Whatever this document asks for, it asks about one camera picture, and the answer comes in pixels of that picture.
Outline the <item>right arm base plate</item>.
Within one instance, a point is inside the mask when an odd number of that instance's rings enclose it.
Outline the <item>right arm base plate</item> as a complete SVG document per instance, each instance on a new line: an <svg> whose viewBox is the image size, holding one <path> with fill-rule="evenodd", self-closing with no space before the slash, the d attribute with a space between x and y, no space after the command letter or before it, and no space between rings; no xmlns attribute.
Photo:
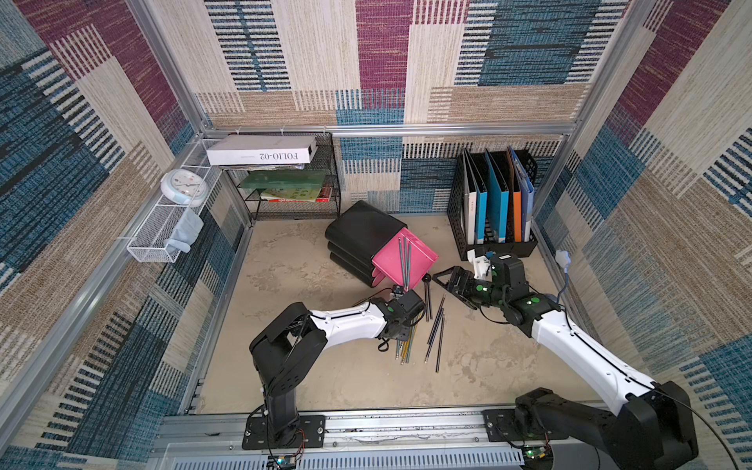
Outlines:
<svg viewBox="0 0 752 470"><path fill-rule="evenodd" d="M513 443L533 441L564 441L567 434L544 430L532 418L517 409L485 409L482 411L488 440L492 443Z"/></svg>

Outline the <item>black pink drawer unit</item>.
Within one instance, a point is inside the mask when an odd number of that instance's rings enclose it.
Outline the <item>black pink drawer unit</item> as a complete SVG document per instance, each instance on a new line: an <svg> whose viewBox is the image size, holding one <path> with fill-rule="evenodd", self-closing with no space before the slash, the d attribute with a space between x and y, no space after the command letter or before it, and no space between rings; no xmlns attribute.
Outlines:
<svg viewBox="0 0 752 470"><path fill-rule="evenodd" d="M393 282L372 260L403 228L409 230L405 222L392 215L364 201L355 203L325 230L330 258L369 287L386 279Z"/></svg>

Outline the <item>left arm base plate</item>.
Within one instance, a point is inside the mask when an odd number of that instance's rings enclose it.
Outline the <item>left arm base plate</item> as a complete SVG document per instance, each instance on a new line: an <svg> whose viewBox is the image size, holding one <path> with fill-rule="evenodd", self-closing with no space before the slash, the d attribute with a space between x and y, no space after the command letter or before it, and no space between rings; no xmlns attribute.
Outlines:
<svg viewBox="0 0 752 470"><path fill-rule="evenodd" d="M249 416L242 450L308 450L322 448L326 432L324 415L302 415L297 422L277 430L267 416Z"/></svg>

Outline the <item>pink top drawer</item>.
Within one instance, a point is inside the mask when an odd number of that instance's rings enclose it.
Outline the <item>pink top drawer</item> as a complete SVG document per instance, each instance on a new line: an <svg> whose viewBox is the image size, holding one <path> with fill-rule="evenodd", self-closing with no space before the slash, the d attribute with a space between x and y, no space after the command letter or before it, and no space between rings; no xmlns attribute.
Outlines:
<svg viewBox="0 0 752 470"><path fill-rule="evenodd" d="M401 236L401 238L407 237L407 240L410 240L412 244L411 289L413 289L434 266L439 256L407 228L401 229L372 260L374 266L395 284L400 285L401 280L398 236Z"/></svg>

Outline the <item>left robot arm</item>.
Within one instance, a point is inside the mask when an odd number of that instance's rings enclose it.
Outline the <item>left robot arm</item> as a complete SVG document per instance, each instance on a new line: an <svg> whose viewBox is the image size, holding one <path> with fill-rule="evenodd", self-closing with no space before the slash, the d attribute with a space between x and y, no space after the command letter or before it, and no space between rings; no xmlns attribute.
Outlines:
<svg viewBox="0 0 752 470"><path fill-rule="evenodd" d="M378 340L386 352L390 341L409 338L424 310L423 299L413 291L336 311L314 311L301 302L288 305L249 346L264 403L249 417L242 447L320 448L323 440L316 432L325 424L303 423L296 405L296 389L320 355L357 340Z"/></svg>

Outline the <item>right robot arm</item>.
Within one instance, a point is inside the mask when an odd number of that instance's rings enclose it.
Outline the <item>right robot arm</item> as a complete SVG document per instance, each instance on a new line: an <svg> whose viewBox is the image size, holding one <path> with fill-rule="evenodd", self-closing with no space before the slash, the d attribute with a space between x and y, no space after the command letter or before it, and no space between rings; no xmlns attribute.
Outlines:
<svg viewBox="0 0 752 470"><path fill-rule="evenodd" d="M574 438L610 456L620 469L677 469L697 458L692 409L682 387L654 381L591 338L554 297L530 286L519 258L493 255L488 262L481 278L453 266L433 279L470 309L499 309L503 324L558 356L605 405L590 407L538 388L488 422L499 438Z"/></svg>

